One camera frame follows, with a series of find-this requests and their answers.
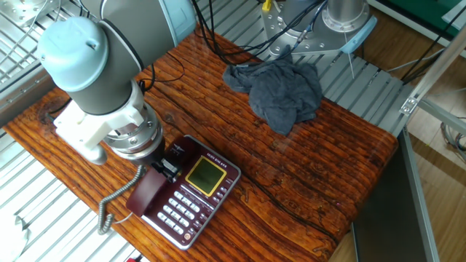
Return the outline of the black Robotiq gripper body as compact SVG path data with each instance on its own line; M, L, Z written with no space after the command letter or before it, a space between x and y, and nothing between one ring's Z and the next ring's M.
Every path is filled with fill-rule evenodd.
M152 150L147 156L136 159L134 164L138 165L151 165L160 162L165 154L165 139L161 139L160 144Z

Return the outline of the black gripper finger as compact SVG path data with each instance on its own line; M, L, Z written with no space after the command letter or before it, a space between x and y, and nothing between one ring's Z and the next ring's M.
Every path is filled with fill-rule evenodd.
M151 166L160 174L164 175L170 183L175 183L181 174L182 164L179 158L169 159L167 157L151 163Z

